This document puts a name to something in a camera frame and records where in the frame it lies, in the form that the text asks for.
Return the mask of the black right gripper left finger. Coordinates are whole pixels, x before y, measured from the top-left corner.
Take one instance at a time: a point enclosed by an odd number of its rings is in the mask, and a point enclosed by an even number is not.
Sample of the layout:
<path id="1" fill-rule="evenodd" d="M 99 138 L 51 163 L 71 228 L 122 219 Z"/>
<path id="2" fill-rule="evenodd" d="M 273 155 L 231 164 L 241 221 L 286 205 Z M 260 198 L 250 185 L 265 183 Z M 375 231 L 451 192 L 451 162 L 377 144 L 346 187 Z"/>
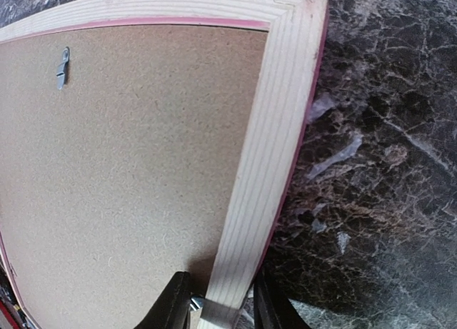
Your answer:
<path id="1" fill-rule="evenodd" d="M 190 328 L 190 273 L 176 272 L 135 329 Z"/>

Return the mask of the brown cardboard backing board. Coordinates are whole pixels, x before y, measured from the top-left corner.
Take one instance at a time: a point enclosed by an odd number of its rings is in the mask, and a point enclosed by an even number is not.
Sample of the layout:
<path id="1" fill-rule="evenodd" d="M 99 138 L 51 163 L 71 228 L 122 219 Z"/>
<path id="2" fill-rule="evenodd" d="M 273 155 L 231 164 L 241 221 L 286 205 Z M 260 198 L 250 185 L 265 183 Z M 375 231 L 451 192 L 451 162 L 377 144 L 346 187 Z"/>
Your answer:
<path id="1" fill-rule="evenodd" d="M 133 328 L 179 270 L 205 293 L 265 43 L 119 26 L 1 45 L 1 236 L 42 328 Z"/>

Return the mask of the light wooden picture frame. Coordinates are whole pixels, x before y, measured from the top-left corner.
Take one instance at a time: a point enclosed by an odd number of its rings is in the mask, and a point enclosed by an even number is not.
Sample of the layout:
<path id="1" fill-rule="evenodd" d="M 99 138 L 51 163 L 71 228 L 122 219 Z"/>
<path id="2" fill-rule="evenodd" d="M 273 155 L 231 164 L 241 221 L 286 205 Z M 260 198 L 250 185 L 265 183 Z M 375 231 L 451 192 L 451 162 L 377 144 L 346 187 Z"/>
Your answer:
<path id="1" fill-rule="evenodd" d="M 200 328 L 234 328 L 293 174 L 321 62 L 328 0 L 77 0 L 1 29 L 1 41 L 132 24 L 268 32 Z"/>

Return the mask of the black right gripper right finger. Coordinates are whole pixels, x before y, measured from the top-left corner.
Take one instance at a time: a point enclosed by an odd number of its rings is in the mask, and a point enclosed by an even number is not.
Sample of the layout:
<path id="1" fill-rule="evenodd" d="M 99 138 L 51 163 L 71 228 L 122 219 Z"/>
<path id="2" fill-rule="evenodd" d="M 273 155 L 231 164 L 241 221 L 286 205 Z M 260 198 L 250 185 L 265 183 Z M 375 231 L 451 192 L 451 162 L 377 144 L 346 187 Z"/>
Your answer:
<path id="1" fill-rule="evenodd" d="M 254 325 L 258 329 L 310 329 L 265 267 L 253 283 Z"/>

